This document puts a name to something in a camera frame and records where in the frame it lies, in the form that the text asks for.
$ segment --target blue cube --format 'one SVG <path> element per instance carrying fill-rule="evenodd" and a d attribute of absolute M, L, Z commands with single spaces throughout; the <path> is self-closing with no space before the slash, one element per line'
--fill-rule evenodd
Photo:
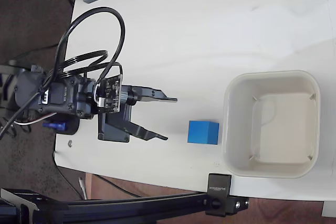
<path fill-rule="evenodd" d="M 188 143 L 217 144 L 219 123 L 189 121 Z"/>

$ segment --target white plastic bin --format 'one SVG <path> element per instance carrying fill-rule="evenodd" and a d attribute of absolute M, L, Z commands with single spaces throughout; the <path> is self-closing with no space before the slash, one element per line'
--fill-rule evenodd
<path fill-rule="evenodd" d="M 298 178 L 319 152 L 320 88 L 304 71 L 247 73 L 224 98 L 223 156 L 235 175 Z"/>

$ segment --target floor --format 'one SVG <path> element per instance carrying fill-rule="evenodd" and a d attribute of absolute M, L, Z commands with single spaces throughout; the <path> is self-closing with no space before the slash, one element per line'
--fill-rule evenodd
<path fill-rule="evenodd" d="M 66 0 L 0 0 L 0 63 L 34 48 L 58 42 L 70 24 L 72 8 Z M 55 50 L 32 54 L 25 60 L 46 69 L 53 66 Z M 53 162 L 55 134 L 41 126 L 32 133 L 18 129 L 18 137 L 7 135 L 0 141 L 0 188 L 31 189 L 59 200 L 78 196 L 57 173 Z M 84 173 L 62 169 L 78 188 Z"/>
<path fill-rule="evenodd" d="M 52 45 L 70 23 L 71 7 L 66 0 L 0 0 L 0 62 L 38 47 Z M 53 49 L 28 56 L 44 68 L 53 65 Z M 57 173 L 52 163 L 55 134 L 40 123 L 33 132 L 18 130 L 18 137 L 5 136 L 0 141 L 0 188 L 25 188 L 58 200 L 77 200 L 77 195 Z M 61 168 L 79 190 L 78 177 L 84 173 Z M 180 193 L 181 190 L 111 179 L 116 184 L 143 196 Z M 107 183 L 91 176 L 92 198 L 128 198 Z M 225 219 L 198 213 L 161 223 L 336 223 L 322 218 L 322 202 L 251 199 L 248 210 Z"/>

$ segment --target white table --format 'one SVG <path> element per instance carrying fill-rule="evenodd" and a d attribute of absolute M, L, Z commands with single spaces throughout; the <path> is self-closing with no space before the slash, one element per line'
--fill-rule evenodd
<path fill-rule="evenodd" d="M 139 102 L 132 110 L 134 123 L 169 139 L 99 141 L 97 117 L 82 120 L 75 135 L 57 136 L 57 165 L 206 191 L 208 173 L 229 174 L 221 157 L 222 140 L 218 145 L 187 144 L 189 120 L 222 124 L 225 89 L 242 73 L 300 69 L 313 74 L 321 88 L 320 154 L 315 167 L 298 179 L 233 176 L 230 193 L 336 200 L 336 0 L 99 0 L 92 4 L 76 0 L 72 18 L 98 6 L 115 8 L 125 20 L 126 39 L 118 59 L 124 84 L 162 89 L 178 98 L 178 103 Z M 112 15 L 94 15 L 70 36 L 66 58 L 101 49 L 112 55 L 119 32 Z M 97 78 L 99 73 L 89 76 Z"/>

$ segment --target dark carpet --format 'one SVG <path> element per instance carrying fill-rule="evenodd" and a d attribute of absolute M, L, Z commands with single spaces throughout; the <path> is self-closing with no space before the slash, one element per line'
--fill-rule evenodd
<path fill-rule="evenodd" d="M 0 63 L 22 52 L 58 42 L 70 24 L 72 8 L 67 0 L 0 0 Z M 50 69 L 55 49 L 25 58 Z M 18 136 L 0 141 L 0 188 L 30 189 L 58 200 L 77 200 L 53 165 L 55 134 L 32 125 L 30 134 L 17 128 Z M 78 177 L 84 173 L 61 168 L 80 190 Z"/>

